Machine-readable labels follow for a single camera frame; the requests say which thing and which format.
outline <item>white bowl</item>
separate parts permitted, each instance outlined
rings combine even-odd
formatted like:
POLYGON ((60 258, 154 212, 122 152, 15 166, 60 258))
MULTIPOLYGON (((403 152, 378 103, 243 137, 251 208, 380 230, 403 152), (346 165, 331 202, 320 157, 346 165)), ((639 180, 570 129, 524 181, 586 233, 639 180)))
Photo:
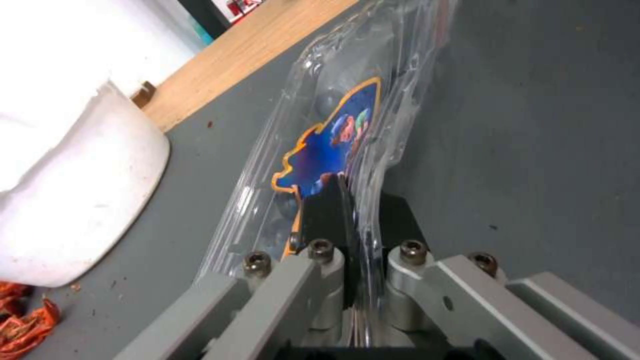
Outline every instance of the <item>white bowl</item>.
POLYGON ((62 286, 118 241, 153 194, 169 141, 111 83, 0 199, 0 280, 62 286))

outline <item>wooden edge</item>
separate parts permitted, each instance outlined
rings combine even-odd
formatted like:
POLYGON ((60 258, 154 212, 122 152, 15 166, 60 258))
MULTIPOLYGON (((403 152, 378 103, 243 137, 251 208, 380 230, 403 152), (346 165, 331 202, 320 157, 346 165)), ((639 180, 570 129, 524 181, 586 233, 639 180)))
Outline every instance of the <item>wooden edge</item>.
POLYGON ((265 2, 165 80, 143 111, 170 130, 356 2, 265 2))

